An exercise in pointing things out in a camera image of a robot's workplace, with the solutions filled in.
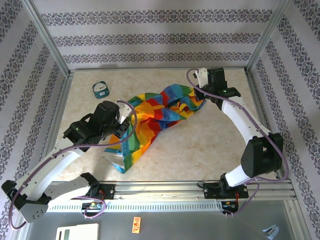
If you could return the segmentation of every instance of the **orange label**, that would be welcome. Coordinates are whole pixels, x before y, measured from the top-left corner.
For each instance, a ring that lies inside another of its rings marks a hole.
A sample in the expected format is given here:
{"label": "orange label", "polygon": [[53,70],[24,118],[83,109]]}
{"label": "orange label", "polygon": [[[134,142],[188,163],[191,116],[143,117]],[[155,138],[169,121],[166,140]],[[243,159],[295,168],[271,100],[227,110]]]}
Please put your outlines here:
{"label": "orange label", "polygon": [[133,218],[133,226],[132,226],[132,233],[133,234],[140,233],[140,223],[141,223],[141,217],[135,216]]}

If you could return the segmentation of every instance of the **marble surface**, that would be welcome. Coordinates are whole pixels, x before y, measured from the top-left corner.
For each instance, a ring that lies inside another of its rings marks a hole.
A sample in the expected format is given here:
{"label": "marble surface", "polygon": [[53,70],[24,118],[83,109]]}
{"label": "marble surface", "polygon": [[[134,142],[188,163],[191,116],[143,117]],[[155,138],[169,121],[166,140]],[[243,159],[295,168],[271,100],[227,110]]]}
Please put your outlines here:
{"label": "marble surface", "polygon": [[[72,122],[93,113],[97,104],[104,100],[115,102],[117,99],[129,100],[137,94],[159,93],[173,83],[188,86],[186,71],[131,69],[75,72],[57,141]],[[238,89],[248,108],[256,115],[244,70],[226,70],[225,77],[228,86]],[[107,83],[109,96],[95,98],[92,86],[97,81]],[[207,101],[190,118],[162,131],[126,173],[118,172],[102,157],[103,147],[92,147],[56,180],[70,181],[86,172],[99,181],[218,180],[221,174],[240,164],[244,149],[245,141],[232,121],[215,104]]]}

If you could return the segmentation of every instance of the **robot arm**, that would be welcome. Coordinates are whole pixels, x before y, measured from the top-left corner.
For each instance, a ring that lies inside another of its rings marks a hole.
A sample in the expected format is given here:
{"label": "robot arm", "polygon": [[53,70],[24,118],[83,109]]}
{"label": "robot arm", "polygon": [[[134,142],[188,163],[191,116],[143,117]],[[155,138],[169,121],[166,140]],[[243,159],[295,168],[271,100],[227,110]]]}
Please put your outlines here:
{"label": "robot arm", "polygon": [[[234,87],[228,88],[223,68],[201,68],[195,73],[194,77],[198,79],[198,86],[202,90],[207,93],[232,100],[246,109],[253,120],[258,123],[260,129],[269,136],[282,151],[283,138],[281,135],[279,133],[271,133],[270,130],[265,128],[244,104],[237,89]],[[195,95],[197,100],[209,99],[215,103],[218,108],[232,120],[246,143],[246,148],[241,157],[241,164],[234,170],[224,173],[221,176],[219,186],[222,192],[226,192],[230,188],[242,185],[250,178],[261,174],[271,173],[281,168],[281,157],[257,130],[242,109],[231,102],[204,95],[196,89]]]}
{"label": "robot arm", "polygon": [[[248,114],[258,123],[258,120],[243,103],[240,93],[234,87],[228,88],[223,68],[208,70],[202,68],[194,76],[198,79],[199,87],[202,90],[240,104],[242,108],[247,109]],[[222,197],[228,195],[229,190],[235,190],[235,187],[241,186],[250,178],[276,171],[281,167],[281,157],[264,136],[257,131],[248,116],[239,107],[226,100],[204,95],[196,89],[195,96],[198,100],[209,99],[215,103],[232,120],[246,143],[241,164],[234,170],[221,175],[219,189]],[[124,103],[116,104],[103,101],[97,106],[94,113],[87,114],[80,121],[73,122],[63,133],[63,139],[28,174],[17,181],[7,180],[3,183],[1,188],[12,201],[26,179],[45,160],[56,154],[56,157],[44,165],[27,186],[24,186],[13,202],[26,222],[32,223],[37,220],[51,204],[94,192],[93,189],[97,188],[99,182],[90,173],[83,173],[72,181],[50,186],[50,183],[70,163],[82,156],[90,147],[72,148],[62,154],[58,153],[61,149],[74,145],[98,144],[100,140],[104,140],[110,134],[115,134],[121,138],[129,126],[126,118],[130,114],[131,110]],[[283,138],[280,134],[271,133],[261,123],[258,125],[282,151]]]}
{"label": "robot arm", "polygon": [[[103,101],[94,113],[87,114],[80,121],[73,122],[63,133],[63,138],[54,149],[45,156],[29,173],[16,182],[7,180],[1,186],[7,197],[12,201],[17,190],[45,160],[60,150],[74,145],[98,144],[110,134],[121,138],[126,132],[129,122],[126,118],[131,110],[124,103]],[[28,223],[41,217],[49,205],[57,204],[75,197],[84,196],[91,186],[99,184],[90,174],[83,173],[74,180],[49,186],[51,182],[75,159],[82,156],[89,147],[73,148],[45,164],[31,181],[23,188],[14,206]]]}

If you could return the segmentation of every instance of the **patterned wall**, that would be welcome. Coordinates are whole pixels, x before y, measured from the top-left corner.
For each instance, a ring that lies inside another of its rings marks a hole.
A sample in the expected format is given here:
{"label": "patterned wall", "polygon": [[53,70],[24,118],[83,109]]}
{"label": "patterned wall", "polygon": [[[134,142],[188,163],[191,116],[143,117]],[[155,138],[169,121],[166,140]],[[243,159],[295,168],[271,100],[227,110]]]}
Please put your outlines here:
{"label": "patterned wall", "polygon": [[[41,159],[64,76],[19,0],[0,0],[0,56],[2,185],[20,178]],[[1,192],[0,240],[12,234],[9,206]]]}
{"label": "patterned wall", "polygon": [[280,131],[312,239],[320,239],[320,6],[295,0],[260,56],[253,77],[271,129]]}
{"label": "patterned wall", "polygon": [[70,69],[242,66],[279,0],[35,0]]}

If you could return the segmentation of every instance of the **multicolored fabric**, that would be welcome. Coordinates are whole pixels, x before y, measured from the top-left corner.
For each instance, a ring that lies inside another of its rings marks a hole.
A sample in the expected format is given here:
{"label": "multicolored fabric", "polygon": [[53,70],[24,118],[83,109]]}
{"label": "multicolored fabric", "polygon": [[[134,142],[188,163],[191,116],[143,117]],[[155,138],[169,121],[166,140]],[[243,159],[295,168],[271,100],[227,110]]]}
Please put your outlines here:
{"label": "multicolored fabric", "polygon": [[[192,88],[178,84],[166,87],[160,94],[137,95],[128,102],[134,106],[137,114],[135,133],[122,145],[104,150],[106,153],[116,153],[122,156],[123,164],[109,159],[121,173],[125,173],[132,167],[162,130],[170,128],[181,120],[186,120],[205,103],[205,101],[196,101]],[[122,138],[132,131],[134,123],[135,119],[131,116],[130,126]],[[109,143],[118,141],[119,139],[112,135]]]}

